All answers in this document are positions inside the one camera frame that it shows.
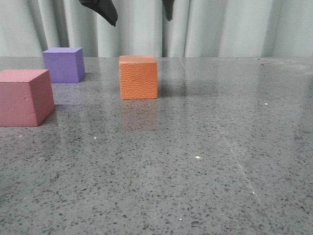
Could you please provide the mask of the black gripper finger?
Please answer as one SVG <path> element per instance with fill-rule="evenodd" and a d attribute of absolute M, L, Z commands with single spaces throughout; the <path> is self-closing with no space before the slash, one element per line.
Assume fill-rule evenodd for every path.
<path fill-rule="evenodd" d="M 83 6 L 98 13 L 110 25 L 116 26 L 118 13 L 111 0 L 79 0 L 79 2 Z"/>
<path fill-rule="evenodd" d="M 171 21 L 173 19 L 174 2 L 175 0 L 162 0 L 167 21 Z"/>

